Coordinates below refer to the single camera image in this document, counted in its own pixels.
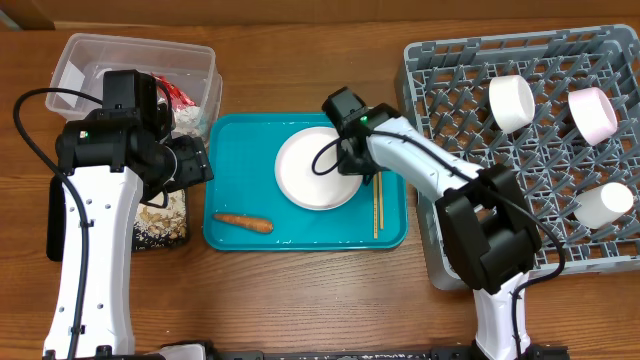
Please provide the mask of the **pink plate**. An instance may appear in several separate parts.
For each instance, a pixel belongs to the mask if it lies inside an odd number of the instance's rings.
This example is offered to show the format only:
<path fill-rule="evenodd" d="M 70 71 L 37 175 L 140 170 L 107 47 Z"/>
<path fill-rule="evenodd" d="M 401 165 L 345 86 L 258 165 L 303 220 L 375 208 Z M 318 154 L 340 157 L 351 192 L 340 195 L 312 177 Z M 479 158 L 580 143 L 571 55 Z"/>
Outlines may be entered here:
<path fill-rule="evenodd" d="M 348 202 L 359 190 L 361 175 L 342 175 L 337 169 L 325 175 L 312 171 L 316 155 L 337 139 L 334 128 L 311 127 L 296 132 L 281 146 L 275 160 L 275 178 L 291 202 L 309 210 L 330 210 Z"/>

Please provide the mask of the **white tissue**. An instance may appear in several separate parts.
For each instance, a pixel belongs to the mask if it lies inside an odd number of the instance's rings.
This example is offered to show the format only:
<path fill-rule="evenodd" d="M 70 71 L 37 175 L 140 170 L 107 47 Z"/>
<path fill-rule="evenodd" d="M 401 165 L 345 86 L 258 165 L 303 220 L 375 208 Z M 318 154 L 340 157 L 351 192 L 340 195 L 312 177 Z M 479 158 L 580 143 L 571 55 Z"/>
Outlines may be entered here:
<path fill-rule="evenodd" d="M 200 108 L 198 106 L 178 107 L 173 111 L 175 128 L 172 137 L 177 138 L 183 135 L 200 136 Z"/>

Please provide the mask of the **rice and peanuts food waste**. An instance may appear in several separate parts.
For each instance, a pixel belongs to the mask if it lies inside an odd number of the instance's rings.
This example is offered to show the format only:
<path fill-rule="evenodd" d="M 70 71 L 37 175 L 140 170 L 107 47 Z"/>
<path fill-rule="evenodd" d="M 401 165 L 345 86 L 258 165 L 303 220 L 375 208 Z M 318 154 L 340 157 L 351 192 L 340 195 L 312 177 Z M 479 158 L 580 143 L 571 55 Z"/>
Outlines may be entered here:
<path fill-rule="evenodd" d="M 169 193 L 168 203 L 164 208 L 140 204 L 134 221 L 134 248 L 174 247 L 187 241 L 187 209 L 185 190 Z"/>

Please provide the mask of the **red snack wrapper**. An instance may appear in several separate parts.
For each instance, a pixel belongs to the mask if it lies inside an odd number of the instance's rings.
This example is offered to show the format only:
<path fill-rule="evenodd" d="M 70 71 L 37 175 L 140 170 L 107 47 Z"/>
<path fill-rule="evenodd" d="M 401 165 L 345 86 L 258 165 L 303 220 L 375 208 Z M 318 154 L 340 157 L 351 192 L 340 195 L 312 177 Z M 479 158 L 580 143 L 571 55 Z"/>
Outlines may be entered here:
<path fill-rule="evenodd" d="M 183 90 L 171 83 L 166 77 L 156 75 L 154 73 L 152 73 L 152 76 L 167 88 L 174 110 L 182 110 L 196 105 L 196 103 Z"/>

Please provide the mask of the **white bowl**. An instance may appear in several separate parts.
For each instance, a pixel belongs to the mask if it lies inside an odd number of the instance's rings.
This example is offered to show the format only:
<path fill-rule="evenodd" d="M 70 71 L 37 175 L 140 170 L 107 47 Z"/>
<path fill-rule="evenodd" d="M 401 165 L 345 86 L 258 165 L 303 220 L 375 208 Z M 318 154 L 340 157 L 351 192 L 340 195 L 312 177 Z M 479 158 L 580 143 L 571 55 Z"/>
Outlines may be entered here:
<path fill-rule="evenodd" d="M 533 121 L 533 93 L 529 83 L 520 75 L 493 78 L 489 83 L 489 104 L 495 122 L 505 134 L 511 134 Z"/>

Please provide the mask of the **pink bowl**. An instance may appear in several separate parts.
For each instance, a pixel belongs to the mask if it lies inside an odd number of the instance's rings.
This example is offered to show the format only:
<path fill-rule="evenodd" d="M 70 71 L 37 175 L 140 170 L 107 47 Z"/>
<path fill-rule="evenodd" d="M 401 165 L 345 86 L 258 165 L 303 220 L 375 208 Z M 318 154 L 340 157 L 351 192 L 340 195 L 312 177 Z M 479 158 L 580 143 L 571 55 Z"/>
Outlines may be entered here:
<path fill-rule="evenodd" d="M 578 131 L 589 145 L 595 146 L 617 132 L 618 119 L 615 111 L 600 88 L 570 92 L 568 105 Z"/>

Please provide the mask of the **white cup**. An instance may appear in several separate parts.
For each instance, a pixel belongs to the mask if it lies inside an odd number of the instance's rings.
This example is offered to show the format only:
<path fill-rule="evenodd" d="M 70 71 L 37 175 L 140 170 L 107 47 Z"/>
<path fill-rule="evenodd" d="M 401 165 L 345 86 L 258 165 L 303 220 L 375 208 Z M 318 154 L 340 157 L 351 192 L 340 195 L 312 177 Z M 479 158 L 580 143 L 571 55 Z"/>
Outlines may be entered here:
<path fill-rule="evenodd" d="M 597 229 L 629 211 L 634 196 L 626 185 L 612 182 L 579 194 L 576 202 L 579 204 L 573 212 L 576 219 L 588 228 Z"/>

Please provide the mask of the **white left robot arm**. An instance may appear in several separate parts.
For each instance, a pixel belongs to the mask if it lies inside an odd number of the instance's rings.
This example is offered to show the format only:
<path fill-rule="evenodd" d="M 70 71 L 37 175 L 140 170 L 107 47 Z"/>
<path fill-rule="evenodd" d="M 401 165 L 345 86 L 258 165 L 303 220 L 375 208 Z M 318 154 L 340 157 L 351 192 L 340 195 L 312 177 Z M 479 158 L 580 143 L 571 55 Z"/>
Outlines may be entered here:
<path fill-rule="evenodd" d="M 173 138 L 163 85 L 136 70 L 108 71 L 102 104 L 56 140 L 64 177 L 64 241 L 46 359 L 122 357 L 135 351 L 130 270 L 138 206 L 212 179 L 201 138 Z"/>

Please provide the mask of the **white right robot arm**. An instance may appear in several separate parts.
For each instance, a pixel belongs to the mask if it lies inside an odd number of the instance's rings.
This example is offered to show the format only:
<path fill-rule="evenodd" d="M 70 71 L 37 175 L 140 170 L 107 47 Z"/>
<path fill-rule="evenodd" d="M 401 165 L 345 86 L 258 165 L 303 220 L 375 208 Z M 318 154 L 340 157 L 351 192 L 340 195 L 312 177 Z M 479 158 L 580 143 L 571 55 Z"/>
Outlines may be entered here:
<path fill-rule="evenodd" d="M 328 145 L 337 152 L 334 170 L 366 182 L 394 172 L 432 203 L 448 262 L 474 293 L 471 357 L 536 358 L 522 299 L 542 242 L 513 171 L 447 152 L 393 107 L 370 108 L 347 87 L 329 95 L 322 110 L 338 133 Z"/>

